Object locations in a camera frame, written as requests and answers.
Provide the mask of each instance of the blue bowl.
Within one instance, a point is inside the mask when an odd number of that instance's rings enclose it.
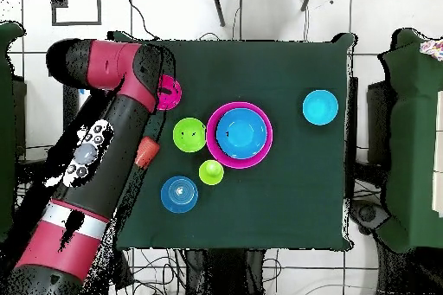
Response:
[[[266,136],[266,125],[261,116],[247,108],[226,112],[215,131],[220,148],[234,159],[253,157],[265,145]]]
[[[174,176],[164,183],[160,199],[171,213],[183,214],[196,205],[198,190],[196,184],[186,176]]]
[[[303,102],[303,115],[314,125],[329,124],[337,113],[337,98],[327,90],[315,90]]]

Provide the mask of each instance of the magenta bowl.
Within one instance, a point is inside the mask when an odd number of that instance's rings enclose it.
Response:
[[[263,121],[265,121],[266,134],[267,134],[266,142],[257,154],[248,159],[234,159],[233,157],[228,156],[220,148],[215,138],[215,131],[217,129],[217,125],[220,119],[227,111],[230,111],[235,108],[247,108],[254,112],[257,112],[261,116]],[[271,122],[269,121],[269,118],[261,109],[259,109],[259,107],[244,101],[235,101],[232,103],[227,103],[224,106],[218,108],[214,112],[214,114],[210,117],[208,126],[206,128],[206,144],[208,145],[209,152],[212,154],[215,160],[217,160],[220,164],[226,165],[229,168],[245,169],[255,166],[256,164],[261,162],[263,158],[266,156],[266,154],[269,152],[272,143],[273,143],[273,128],[271,127]]]

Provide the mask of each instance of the orange object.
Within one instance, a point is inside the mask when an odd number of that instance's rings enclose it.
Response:
[[[159,150],[160,145],[151,138],[145,136],[144,138],[142,138],[140,144],[138,145],[135,164],[141,169],[146,169],[151,160],[157,155]]]

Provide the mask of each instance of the pink bowl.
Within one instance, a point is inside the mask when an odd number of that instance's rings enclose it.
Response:
[[[266,133],[267,133],[265,145],[261,148],[261,150],[257,154],[248,159],[234,159],[233,157],[226,155],[223,152],[223,150],[220,148],[220,146],[217,144],[217,140],[215,138],[215,130],[217,128],[218,121],[223,116],[223,114],[235,108],[247,108],[252,111],[255,111],[265,121]],[[261,162],[263,158],[266,156],[266,154],[269,152],[269,149],[271,149],[272,143],[273,143],[273,128],[271,127],[271,122],[269,121],[269,118],[261,109],[259,109],[259,107],[244,101],[235,101],[232,103],[227,103],[224,106],[218,108],[214,112],[214,114],[210,117],[208,126],[206,128],[206,144],[208,145],[208,149],[212,154],[212,156],[214,157],[214,159],[217,160],[219,163],[234,169],[250,168]]]
[[[161,89],[166,89],[170,94],[162,93]],[[174,108],[182,98],[182,88],[178,81],[174,81],[172,76],[163,75],[158,83],[158,105],[159,111],[169,111]]]

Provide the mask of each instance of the dark green tablecloth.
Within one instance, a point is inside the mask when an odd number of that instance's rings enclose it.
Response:
[[[131,42],[120,35],[115,40]],[[334,42],[158,41],[177,61],[182,100],[167,113],[131,217],[119,236],[122,247],[349,247],[342,236],[344,118],[347,53],[354,36]],[[304,97],[327,89],[338,100],[328,125],[309,124]],[[204,124],[221,105],[254,103],[273,125],[267,157],[250,169],[225,168],[220,184],[198,177],[207,147],[186,154],[172,141],[174,125],[185,117]],[[147,126],[146,135],[152,130]],[[197,205],[175,215],[163,207],[160,189],[172,176],[187,176],[198,188]]]

